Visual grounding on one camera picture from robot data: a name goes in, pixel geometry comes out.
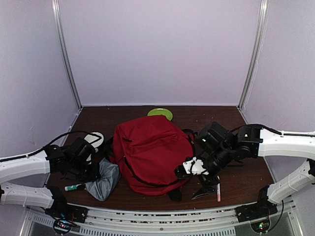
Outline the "grey pencil pouch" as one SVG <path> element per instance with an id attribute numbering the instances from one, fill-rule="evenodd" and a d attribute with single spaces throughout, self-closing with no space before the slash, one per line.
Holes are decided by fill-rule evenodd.
<path id="1" fill-rule="evenodd" d="M 100 178 L 85 183 L 85 190 L 95 199 L 104 202 L 108 199 L 121 178 L 118 165 L 103 158 L 99 163 Z"/>

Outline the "red backpack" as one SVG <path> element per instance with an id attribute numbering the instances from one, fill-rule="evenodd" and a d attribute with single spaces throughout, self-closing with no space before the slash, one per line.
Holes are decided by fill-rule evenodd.
<path id="1" fill-rule="evenodd" d="M 180 129 L 165 116 L 142 117 L 117 125 L 103 151 L 134 192 L 166 194 L 179 202 L 188 179 L 178 179 L 175 169 L 195 155 L 195 136 L 196 132 Z"/>

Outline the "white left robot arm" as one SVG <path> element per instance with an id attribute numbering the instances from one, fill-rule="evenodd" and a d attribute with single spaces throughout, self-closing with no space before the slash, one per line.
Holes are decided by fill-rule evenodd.
<path id="1" fill-rule="evenodd" d="M 67 146 L 55 144 L 67 136 L 61 134 L 48 144 L 33 152 L 4 157 L 0 160 L 0 203 L 52 209 L 59 218 L 67 218 L 71 208 L 62 192 L 54 187 L 34 187 L 15 184 L 18 179 L 60 173 L 71 176 L 78 182 L 89 182 L 100 178 L 99 164 L 93 155 L 104 142 L 99 132 L 84 132 Z"/>

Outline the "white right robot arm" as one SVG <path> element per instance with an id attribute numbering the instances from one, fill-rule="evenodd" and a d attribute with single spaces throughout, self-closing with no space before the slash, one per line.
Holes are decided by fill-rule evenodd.
<path id="1" fill-rule="evenodd" d="M 315 180 L 314 132 L 279 131 L 262 124 L 228 130 L 217 122 L 211 122 L 200 131 L 197 139 L 208 156 L 197 155 L 184 161 L 175 169 L 179 179 L 202 176 L 204 183 L 214 185 L 219 182 L 218 173 L 232 161 L 258 157 L 303 160 L 296 170 L 259 191 L 257 202 L 251 206 L 257 217 L 264 216 L 286 197 Z"/>

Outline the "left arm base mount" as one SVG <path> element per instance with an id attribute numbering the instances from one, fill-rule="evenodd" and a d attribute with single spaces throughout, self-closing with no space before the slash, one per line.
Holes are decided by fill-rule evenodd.
<path id="1" fill-rule="evenodd" d="M 88 209 L 81 206 L 67 205 L 66 209 L 58 211 L 56 208 L 42 208 L 45 214 L 53 220 L 53 230 L 58 235 L 65 235 L 73 228 L 78 228 L 79 223 L 85 223 Z"/>

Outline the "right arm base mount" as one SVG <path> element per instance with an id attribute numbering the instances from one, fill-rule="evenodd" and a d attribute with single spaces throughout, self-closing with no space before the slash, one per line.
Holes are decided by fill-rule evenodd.
<path id="1" fill-rule="evenodd" d="M 242 205 L 235 208 L 238 222 L 249 222 L 251 229 L 258 234 L 267 233 L 271 229 L 270 215 L 278 212 L 277 206 L 258 203 Z"/>

